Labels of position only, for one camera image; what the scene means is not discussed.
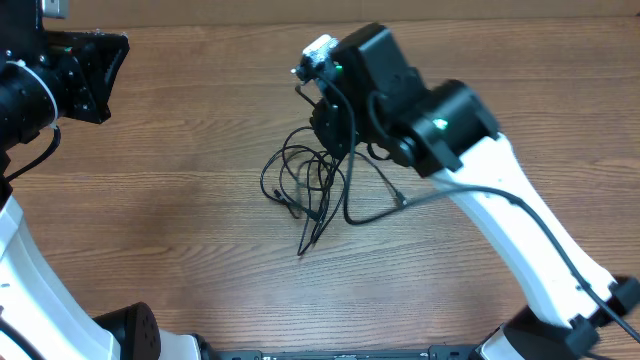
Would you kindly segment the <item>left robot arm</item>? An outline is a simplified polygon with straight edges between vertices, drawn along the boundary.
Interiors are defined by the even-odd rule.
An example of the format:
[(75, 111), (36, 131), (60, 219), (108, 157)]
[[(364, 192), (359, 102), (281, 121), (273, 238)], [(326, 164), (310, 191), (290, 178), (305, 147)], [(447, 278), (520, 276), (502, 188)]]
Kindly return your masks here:
[(63, 119), (101, 124), (129, 49), (124, 34), (53, 31), (60, 0), (1, 0), (1, 355), (5, 359), (192, 359), (216, 357), (197, 334), (176, 334), (136, 302), (88, 313), (43, 254), (66, 236), (68, 202), (26, 174), (61, 143)]

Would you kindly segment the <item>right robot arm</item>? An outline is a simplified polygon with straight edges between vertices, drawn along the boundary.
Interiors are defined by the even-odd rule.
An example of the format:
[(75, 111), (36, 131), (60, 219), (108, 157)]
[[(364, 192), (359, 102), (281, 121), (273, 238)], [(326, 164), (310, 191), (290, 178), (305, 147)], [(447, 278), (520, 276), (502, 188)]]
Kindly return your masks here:
[(379, 23), (343, 39), (320, 36), (294, 74), (320, 91), (310, 124), (330, 157), (352, 163), (359, 145), (382, 148), (433, 183), (428, 201), (452, 200), (514, 275), (526, 305), (474, 358), (580, 359), (601, 328), (625, 325), (639, 304), (638, 280), (611, 274), (575, 242), (469, 86), (428, 88)]

